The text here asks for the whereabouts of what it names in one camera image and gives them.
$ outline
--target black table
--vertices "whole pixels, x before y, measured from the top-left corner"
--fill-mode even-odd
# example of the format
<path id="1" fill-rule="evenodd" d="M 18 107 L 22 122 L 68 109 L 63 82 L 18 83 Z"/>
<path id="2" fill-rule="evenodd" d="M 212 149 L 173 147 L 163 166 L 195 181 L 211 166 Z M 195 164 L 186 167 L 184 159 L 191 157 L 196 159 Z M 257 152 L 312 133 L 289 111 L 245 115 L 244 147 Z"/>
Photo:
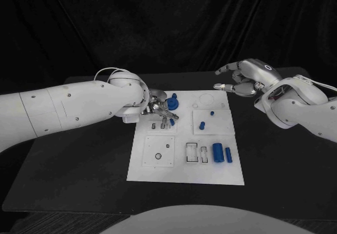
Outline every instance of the black table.
<path id="1" fill-rule="evenodd" d="M 279 70 L 284 77 L 309 77 L 303 68 Z M 234 83 L 230 73 L 140 77 L 162 90 L 212 90 L 215 83 Z M 91 79 L 73 77 L 67 83 Z M 228 94 L 228 99 L 245 186 L 127 181 L 136 124 L 113 117 L 35 141 L 4 210 L 139 214 L 208 204 L 277 218 L 337 220 L 337 144 L 300 125 L 277 127 L 256 109 L 256 98 Z"/>

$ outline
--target blue object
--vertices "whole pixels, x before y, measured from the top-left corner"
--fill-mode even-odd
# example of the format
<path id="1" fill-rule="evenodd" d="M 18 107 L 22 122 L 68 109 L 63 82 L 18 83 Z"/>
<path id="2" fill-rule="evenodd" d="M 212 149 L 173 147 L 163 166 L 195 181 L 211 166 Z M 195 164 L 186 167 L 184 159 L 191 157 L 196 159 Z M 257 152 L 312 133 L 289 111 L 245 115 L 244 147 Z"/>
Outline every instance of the blue object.
<path id="1" fill-rule="evenodd" d="M 199 128 L 201 128 L 201 130 L 205 129 L 205 122 L 201 123 L 201 127 Z"/>
<path id="2" fill-rule="evenodd" d="M 225 162 L 224 145 L 221 143 L 214 144 L 214 157 L 215 157 L 215 162 Z"/>
<path id="3" fill-rule="evenodd" d="M 179 101 L 178 101 L 178 94 L 173 93 L 172 97 L 168 99 L 168 107 L 169 110 L 173 111 L 178 109 Z"/>
<path id="4" fill-rule="evenodd" d="M 228 161 L 230 163 L 232 163 L 234 161 L 232 161 L 231 148 L 227 147 L 225 150 L 227 150 L 227 161 Z"/>

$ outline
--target black curtain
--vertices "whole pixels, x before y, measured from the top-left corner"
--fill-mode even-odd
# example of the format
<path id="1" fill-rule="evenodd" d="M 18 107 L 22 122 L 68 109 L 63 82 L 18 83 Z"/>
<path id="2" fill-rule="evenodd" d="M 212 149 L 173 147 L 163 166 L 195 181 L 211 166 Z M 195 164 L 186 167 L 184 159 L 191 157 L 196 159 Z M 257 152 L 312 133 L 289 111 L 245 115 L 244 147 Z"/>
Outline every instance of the black curtain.
<path id="1" fill-rule="evenodd" d="M 2 8 L 0 94 L 109 66 L 137 74 L 212 71 L 247 58 L 302 66 L 337 85 L 336 0 L 14 0 Z M 0 155 L 0 200 L 31 145 Z"/>

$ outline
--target hole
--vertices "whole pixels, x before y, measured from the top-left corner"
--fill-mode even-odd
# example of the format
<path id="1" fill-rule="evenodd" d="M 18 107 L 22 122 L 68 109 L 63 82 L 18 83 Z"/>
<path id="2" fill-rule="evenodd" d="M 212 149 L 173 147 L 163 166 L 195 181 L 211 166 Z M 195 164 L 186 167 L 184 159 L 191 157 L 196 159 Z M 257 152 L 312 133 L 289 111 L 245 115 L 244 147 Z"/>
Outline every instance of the hole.
<path id="1" fill-rule="evenodd" d="M 158 153 L 155 157 L 156 157 L 158 159 L 162 159 L 162 154 Z"/>

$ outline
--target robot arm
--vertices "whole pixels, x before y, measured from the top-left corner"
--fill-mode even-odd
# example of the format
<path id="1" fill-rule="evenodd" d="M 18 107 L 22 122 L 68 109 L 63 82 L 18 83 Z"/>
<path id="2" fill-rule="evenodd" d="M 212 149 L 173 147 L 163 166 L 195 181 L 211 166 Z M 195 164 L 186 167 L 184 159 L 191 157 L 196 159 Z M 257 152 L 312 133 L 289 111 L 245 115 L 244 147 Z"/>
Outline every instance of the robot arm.
<path id="1" fill-rule="evenodd" d="M 139 122 L 140 113 L 178 119 L 166 109 L 166 99 L 166 93 L 149 89 L 130 72 L 114 73 L 110 83 L 94 80 L 2 95 L 0 152 L 27 140 L 84 127 L 114 115 L 123 117 L 124 123 Z"/>
<path id="2" fill-rule="evenodd" d="M 337 91 L 333 86 L 302 75 L 283 79 L 276 69 L 253 58 L 224 66 L 217 75 L 230 70 L 238 85 L 217 84 L 217 89 L 244 97 L 263 91 L 254 105 L 281 128 L 300 123 L 319 137 L 337 142 L 337 98 L 329 99 L 313 83 Z"/>

